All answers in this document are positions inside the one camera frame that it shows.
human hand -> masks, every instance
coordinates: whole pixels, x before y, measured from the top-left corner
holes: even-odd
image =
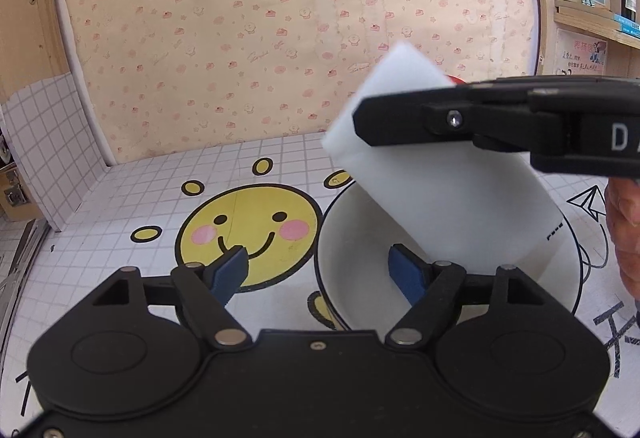
[[[605,205],[622,283],[640,300],[640,186],[633,180],[609,178]]]

paper airplane drawing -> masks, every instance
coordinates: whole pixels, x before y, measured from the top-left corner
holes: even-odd
[[[597,222],[600,221],[599,215],[606,215],[604,209],[604,197],[597,185],[590,187],[573,198],[569,198],[567,203],[580,207]]]

white foam block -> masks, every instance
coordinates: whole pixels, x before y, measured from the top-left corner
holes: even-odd
[[[326,151],[434,260],[476,274],[517,264],[538,278],[557,250],[562,214],[517,154],[471,142],[370,147],[354,132],[364,97],[452,86],[410,44],[397,44],[333,122]]]

smiley face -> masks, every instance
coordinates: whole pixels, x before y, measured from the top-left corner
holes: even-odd
[[[236,244],[249,253],[249,275],[240,292],[286,279],[311,257],[321,210],[294,187],[252,184],[203,203],[182,224],[175,241],[178,264],[211,264]]]

patterned wallpaper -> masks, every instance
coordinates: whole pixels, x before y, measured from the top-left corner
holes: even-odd
[[[467,81],[525,73],[532,0],[66,0],[118,162],[322,131],[396,40]]]

